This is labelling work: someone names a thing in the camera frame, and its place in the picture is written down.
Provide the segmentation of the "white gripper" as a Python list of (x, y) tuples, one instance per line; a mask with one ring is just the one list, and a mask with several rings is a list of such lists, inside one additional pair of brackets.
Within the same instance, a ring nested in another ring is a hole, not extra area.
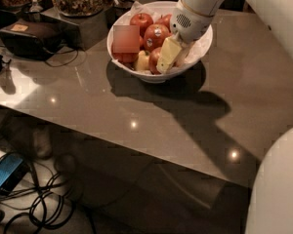
[(159, 59), (157, 61), (157, 70), (165, 74), (170, 70), (173, 64), (181, 66), (194, 43), (199, 40), (207, 31), (213, 17), (198, 13), (183, 0), (177, 2), (170, 19), (170, 29), (174, 35), (188, 45), (182, 47), (176, 36), (167, 37), (161, 47)]

